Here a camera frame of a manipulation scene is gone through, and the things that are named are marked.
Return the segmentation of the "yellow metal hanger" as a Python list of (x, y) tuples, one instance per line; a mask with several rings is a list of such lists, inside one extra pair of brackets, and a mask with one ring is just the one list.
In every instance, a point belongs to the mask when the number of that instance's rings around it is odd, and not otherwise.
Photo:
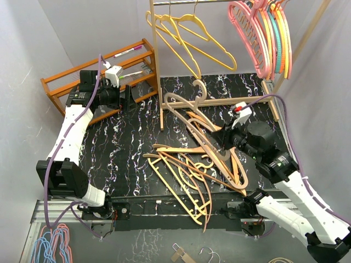
[(284, 8), (286, 6), (287, 1), (279, 1), (276, 5), (276, 10), (278, 10), (282, 16), (282, 20), (284, 23), (284, 31), (285, 31), (285, 43), (286, 43), (286, 65), (285, 65), (285, 73), (284, 78), (290, 79), (291, 72), (292, 72), (292, 48), (291, 48), (291, 37), (290, 37), (290, 30), (288, 26), (288, 22), (286, 19), (286, 15), (284, 12)]

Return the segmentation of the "thick pink plastic hanger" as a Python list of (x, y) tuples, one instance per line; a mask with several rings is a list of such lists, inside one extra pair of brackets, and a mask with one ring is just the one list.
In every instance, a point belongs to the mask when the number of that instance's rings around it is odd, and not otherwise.
[(244, 1), (247, 9), (242, 21), (242, 30), (248, 53), (258, 77), (269, 80), (272, 70), (271, 31), (268, 19), (261, 11), (264, 1)]

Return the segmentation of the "teal wire hanger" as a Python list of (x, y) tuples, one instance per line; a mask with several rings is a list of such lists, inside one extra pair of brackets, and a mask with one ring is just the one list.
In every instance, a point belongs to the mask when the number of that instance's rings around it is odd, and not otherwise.
[(280, 39), (280, 31), (278, 27), (277, 20), (275, 18), (275, 15), (272, 11), (271, 5), (274, 3), (274, 1), (271, 1), (268, 6), (268, 15), (270, 17), (270, 21), (273, 26), (273, 31), (274, 31), (274, 37), (275, 37), (275, 46), (276, 46), (276, 64), (275, 64), (275, 73), (280, 72), (280, 67), (281, 67), (281, 60), (282, 60), (282, 48), (281, 48), (281, 39)]

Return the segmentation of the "orange plastic hanger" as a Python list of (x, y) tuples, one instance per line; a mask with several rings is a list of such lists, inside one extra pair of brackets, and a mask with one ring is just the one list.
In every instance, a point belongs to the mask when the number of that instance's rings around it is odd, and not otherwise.
[(285, 64), (287, 61), (287, 43), (286, 43), (286, 37), (285, 37), (285, 25), (284, 21), (282, 18), (282, 15), (279, 11), (279, 8), (277, 6), (278, 1), (273, 1), (272, 6), (271, 6), (271, 12), (274, 14), (276, 23), (278, 25), (279, 29), (279, 35), (280, 35), (280, 40), (281, 40), (281, 64), (279, 68), (279, 73), (283, 73), (285, 70)]

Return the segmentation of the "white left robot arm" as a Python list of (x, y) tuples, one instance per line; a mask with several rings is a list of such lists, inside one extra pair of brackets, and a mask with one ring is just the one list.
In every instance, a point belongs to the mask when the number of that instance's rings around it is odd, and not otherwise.
[(79, 167), (79, 155), (89, 123), (99, 106), (129, 110), (133, 99), (130, 86), (120, 91), (120, 66), (112, 66), (100, 76), (97, 70), (80, 71), (80, 83), (70, 91), (58, 138), (46, 160), (36, 171), (44, 186), (44, 196), (69, 197), (94, 207), (102, 219), (112, 215), (113, 205), (106, 193), (92, 186)]

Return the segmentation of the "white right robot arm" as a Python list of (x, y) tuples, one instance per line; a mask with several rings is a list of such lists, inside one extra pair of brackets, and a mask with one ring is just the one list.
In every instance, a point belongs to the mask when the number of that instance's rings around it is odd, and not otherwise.
[(242, 203), (250, 217), (274, 221), (298, 238), (316, 262), (339, 262), (350, 251), (350, 224), (318, 200), (291, 155), (280, 150), (275, 133), (265, 122), (225, 125), (211, 137), (225, 150), (233, 147), (255, 161), (257, 170), (282, 191), (299, 214), (278, 203), (268, 192), (256, 189)]

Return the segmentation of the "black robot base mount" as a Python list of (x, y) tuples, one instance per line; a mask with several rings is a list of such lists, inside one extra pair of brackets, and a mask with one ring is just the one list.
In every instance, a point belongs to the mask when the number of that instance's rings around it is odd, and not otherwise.
[[(267, 236), (275, 223), (258, 216), (246, 216), (234, 212), (234, 206), (244, 201), (237, 192), (214, 192), (212, 211), (207, 229), (243, 231), (249, 236)], [(203, 228), (197, 224), (173, 195), (134, 196), (111, 199), (110, 215), (99, 216), (81, 208), (82, 219), (111, 221), (114, 231), (131, 230), (194, 230)]]

